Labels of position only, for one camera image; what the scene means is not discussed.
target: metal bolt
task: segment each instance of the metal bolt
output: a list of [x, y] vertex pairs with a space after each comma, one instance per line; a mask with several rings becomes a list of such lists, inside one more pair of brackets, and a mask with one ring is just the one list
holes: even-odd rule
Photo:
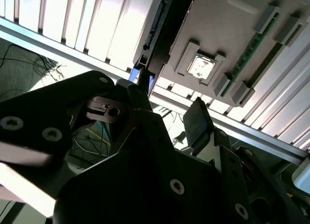
[[42, 131], [42, 136], [50, 142], [57, 142], [62, 138], [62, 132], [54, 127], [47, 127]]
[[225, 137], [226, 137], [226, 133], [225, 133], [225, 132], [223, 132], [222, 130], [220, 130], [220, 131], [219, 131], [219, 133], [220, 133], [221, 135], [223, 135], [223, 136], [225, 136]]
[[18, 117], [7, 116], [0, 120], [0, 125], [5, 130], [17, 131], [24, 126], [24, 122]]
[[170, 180], [170, 187], [176, 194], [183, 195], [185, 192], [184, 185], [178, 179]]
[[250, 150], [248, 150], [248, 149], [246, 149], [246, 153], [247, 153], [248, 155], [250, 155], [250, 156], [253, 155], [253, 153], [252, 153]]
[[236, 212], [239, 214], [239, 216], [241, 216], [244, 220], [248, 219], [248, 211], [246, 210], [246, 208], [244, 208], [243, 205], [237, 203], [234, 206]]
[[104, 78], [104, 77], [101, 77], [101, 78], [99, 78], [103, 83], [107, 83], [108, 82], [108, 80], [106, 79], [106, 78]]

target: wire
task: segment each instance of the wire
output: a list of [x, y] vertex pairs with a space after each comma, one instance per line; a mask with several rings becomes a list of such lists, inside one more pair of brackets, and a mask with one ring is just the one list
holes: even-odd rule
[[24, 90], [13, 89], [13, 90], [7, 90], [6, 92], [2, 93], [2, 94], [0, 95], [0, 97], [2, 97], [3, 95], [5, 95], [6, 93], [11, 92], [11, 91], [20, 91], [20, 92], [22, 92], [22, 93], [24, 93], [24, 94], [26, 93]]
[[239, 142], [239, 139], [238, 139], [236, 142], [234, 142], [234, 143], [232, 144], [232, 147], [233, 147], [234, 145], [236, 145], [238, 142]]
[[0, 217], [1, 215], [4, 213], [5, 209], [8, 207], [8, 205], [11, 203], [11, 201], [8, 202], [8, 204], [6, 204], [6, 206], [4, 207], [4, 209], [2, 210], [2, 212], [0, 213]]
[[100, 155], [100, 156], [103, 156], [103, 157], [107, 157], [107, 155], [101, 154], [101, 153], [98, 151], [98, 149], [95, 147], [95, 145], [94, 145], [93, 143], [92, 143], [92, 145], [96, 148], [96, 150], [97, 150], [98, 152], [93, 152], [93, 151], [90, 151], [90, 150], [85, 149], [81, 144], [78, 143], [77, 139], [74, 139], [74, 142], [75, 142], [83, 151], [85, 151], [85, 152], [88, 152], [88, 153], [94, 154], [94, 155]]
[[170, 126], [169, 129], [167, 130], [168, 132], [169, 132], [169, 130], [171, 129], [171, 127], [173, 126], [173, 124], [174, 124], [174, 122], [175, 122], [177, 116], [178, 116], [178, 115], [177, 115], [177, 113], [175, 112], [175, 117], [174, 117], [174, 119], [173, 119], [173, 122], [172, 122], [171, 126]]
[[102, 126], [101, 126], [101, 127], [103, 128], [103, 130], [104, 130], [104, 132], [105, 132], [105, 134], [106, 134], [106, 136], [107, 136], [107, 140], [108, 140], [109, 142], [111, 142], [111, 141], [110, 141], [110, 136], [109, 136], [108, 127], [107, 127], [106, 123], [105, 123], [105, 122], [102, 122]]
[[110, 141], [110, 138], [109, 138], [109, 135], [108, 135], [108, 131], [107, 131], [107, 126], [105, 125], [105, 123], [103, 122], [103, 124], [101, 124], [100, 121], [97, 121], [98, 125], [101, 127], [101, 128], [104, 128], [104, 132], [105, 132], [105, 135], [108, 139], [108, 141]]
[[97, 138], [99, 138], [102, 142], [106, 143], [107, 145], [110, 146], [110, 143], [107, 142], [105, 139], [101, 138], [98, 134], [96, 134], [94, 131], [91, 131], [89, 128], [86, 128], [86, 130], [90, 133], [92, 133], [93, 135], [95, 135]]
[[164, 119], [165, 116], [167, 116], [168, 114], [171, 114], [171, 113], [172, 113], [172, 110], [169, 110], [166, 114], [164, 114], [164, 115], [162, 116], [162, 119]]
[[102, 148], [102, 140], [103, 140], [103, 127], [102, 127], [101, 129], [102, 129], [102, 131], [101, 131], [100, 151], [101, 151], [101, 148]]
[[183, 119], [181, 118], [181, 115], [180, 114], [178, 114], [178, 115], [179, 115], [181, 122], [184, 123]]

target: metal plate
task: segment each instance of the metal plate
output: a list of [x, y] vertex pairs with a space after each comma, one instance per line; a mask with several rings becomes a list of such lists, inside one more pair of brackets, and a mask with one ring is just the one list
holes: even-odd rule
[[66, 45], [74, 48], [78, 36], [78, 28], [81, 22], [84, 0], [70, 0], [68, 18], [65, 28]]
[[87, 43], [89, 55], [105, 61], [123, 4], [124, 0], [101, 1]]
[[46, 0], [43, 35], [60, 42], [66, 17], [68, 0]]
[[126, 70], [134, 65], [132, 59], [152, 2], [153, 0], [128, 0], [126, 7], [123, 7], [108, 52], [113, 66]]
[[20, 0], [19, 24], [37, 32], [39, 28], [40, 5], [41, 0]]

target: black cable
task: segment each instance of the black cable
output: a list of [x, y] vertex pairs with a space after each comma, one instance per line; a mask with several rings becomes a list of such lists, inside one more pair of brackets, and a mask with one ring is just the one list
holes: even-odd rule
[[3, 95], [5, 95], [6, 93], [8, 93], [8, 92], [10, 92], [10, 91], [20, 91], [20, 92], [26, 93], [24, 90], [13, 89], [13, 90], [7, 90], [6, 92], [2, 93], [2, 94], [0, 95], [0, 97], [2, 97]]
[[8, 207], [8, 205], [11, 203], [11, 201], [8, 202], [8, 204], [6, 204], [6, 206], [4, 207], [4, 209], [2, 210], [2, 212], [0, 213], [0, 217], [1, 215], [4, 213], [5, 209]]
[[24, 51], [33, 53], [33, 54], [35, 54], [35, 55], [37, 55], [38, 57], [40, 57], [40, 58], [43, 59], [43, 57], [42, 57], [41, 55], [39, 55], [38, 53], [32, 52], [32, 51], [30, 51], [30, 50], [28, 50], [28, 49], [25, 49], [25, 48], [21, 47], [21, 46], [18, 46], [18, 45], [15, 45], [15, 44], [11, 44], [11, 45], [8, 46], [8, 48], [6, 49], [6, 51], [5, 51], [4, 55], [3, 55], [3, 58], [1, 59], [2, 62], [1, 62], [1, 64], [0, 64], [0, 68], [3, 66], [4, 60], [7, 60], [7, 59], [6, 59], [6, 55], [8, 54], [8, 52], [9, 52], [9, 50], [11, 49], [12, 46], [17, 47], [17, 48], [20, 48], [20, 49], [22, 49], [22, 50], [24, 50]]
[[171, 127], [173, 126], [173, 124], [174, 124], [174, 122], [175, 122], [175, 120], [176, 120], [176, 116], [178, 116], [177, 113], [175, 113], [175, 117], [174, 117], [174, 119], [173, 119], [173, 122], [172, 122], [171, 126], [169, 127], [169, 129], [168, 129], [167, 131], [169, 131], [169, 130], [171, 129]]
[[180, 114], [178, 114], [178, 115], [179, 115], [181, 122], [184, 123], [183, 119], [181, 118], [181, 115]]
[[[22, 50], [24, 50], [24, 51], [30, 52], [30, 53], [32, 53], [32, 54], [35, 54], [35, 55], [37, 55], [37, 56], [39, 57], [39, 60], [36, 60], [35, 62], [27, 62], [27, 61], [24, 61], [24, 60], [17, 60], [17, 59], [12, 59], [12, 58], [6, 58], [6, 56], [7, 56], [8, 52], [9, 52], [9, 50], [11, 49], [11, 47], [17, 47], [17, 48], [22, 49]], [[8, 48], [6, 49], [6, 51], [5, 51], [4, 55], [3, 55], [3, 58], [1, 58], [1, 60], [2, 60], [2, 61], [1, 61], [1, 64], [0, 64], [0, 68], [4, 65], [4, 61], [5, 61], [5, 60], [15, 60], [15, 61], [23, 62], [23, 63], [32, 64], [32, 65], [33, 65], [32, 67], [33, 67], [34, 72], [35, 72], [36, 74], [38, 74], [39, 76], [42, 76], [42, 77], [45, 76], [45, 74], [42, 73], [42, 72], [40, 72], [40, 71], [39, 71], [38, 69], [36, 69], [34, 66], [40, 67], [40, 68], [44, 69], [45, 71], [49, 71], [50, 69], [57, 67], [57, 68], [56, 68], [56, 72], [64, 78], [63, 74], [57, 70], [57, 69], [58, 69], [59, 67], [61, 67], [61, 66], [59, 66], [59, 65], [57, 66], [55, 63], [53, 63], [53, 62], [52, 62], [50, 59], [48, 59], [47, 57], [41, 56], [41, 55], [39, 55], [38, 53], [32, 52], [32, 51], [30, 51], [30, 50], [28, 50], [28, 49], [26, 49], [26, 48], [23, 48], [23, 47], [21, 47], [21, 46], [15, 45], [15, 44], [11, 44], [11, 45], [8, 46]], [[38, 62], [38, 61], [42, 61], [43, 66], [36, 64], [36, 62]]]
[[171, 113], [172, 113], [172, 110], [169, 110], [166, 114], [164, 114], [164, 115], [162, 116], [162, 119], [164, 119], [165, 116], [167, 116], [168, 114], [171, 114]]

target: metal frame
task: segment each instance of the metal frame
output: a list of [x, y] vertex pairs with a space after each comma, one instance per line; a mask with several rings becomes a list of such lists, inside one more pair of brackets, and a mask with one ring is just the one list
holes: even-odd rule
[[3, 18], [0, 18], [0, 38], [56, 61], [69, 61], [103, 72], [114, 79], [129, 79], [130, 76], [130, 73], [126, 71], [48, 39]]
[[[156, 92], [152, 93], [150, 101], [181, 114], [185, 114], [188, 109], [188, 106], [178, 103]], [[300, 165], [308, 155], [307, 151], [295, 148], [292, 145], [246, 126], [245, 124], [237, 122], [216, 111], [209, 109], [209, 114], [214, 125], [225, 131], [228, 135], [240, 139], [245, 143], [249, 143], [293, 164]]]
[[[93, 70], [101, 71], [114, 79], [128, 79], [130, 76], [129, 72], [111, 66], [108, 63], [95, 59], [89, 55], [65, 46], [64, 44], [48, 39], [36, 32], [21, 27], [18, 24], [5, 20], [4, 18], [0, 18], [0, 38], [57, 61], [68, 61]], [[157, 66], [158, 64], [156, 64], [156, 67], [155, 65], [151, 65], [152, 68], [157, 68], [158, 70], [158, 74], [156, 76], [159, 75], [160, 70]], [[184, 113], [188, 108], [183, 104], [179, 104], [155, 92], [151, 96], [151, 101], [156, 101], [156, 103], [165, 105], [168, 108], [170, 107], [172, 110], [179, 113]], [[231, 136], [252, 144], [253, 146], [263, 149], [294, 164], [300, 164], [308, 154], [307, 152], [296, 149], [287, 143], [261, 133], [258, 130], [254, 130], [242, 123], [232, 120], [226, 115], [222, 115], [212, 110], [210, 110], [210, 114], [214, 118], [215, 124], [220, 125], [221, 128]]]

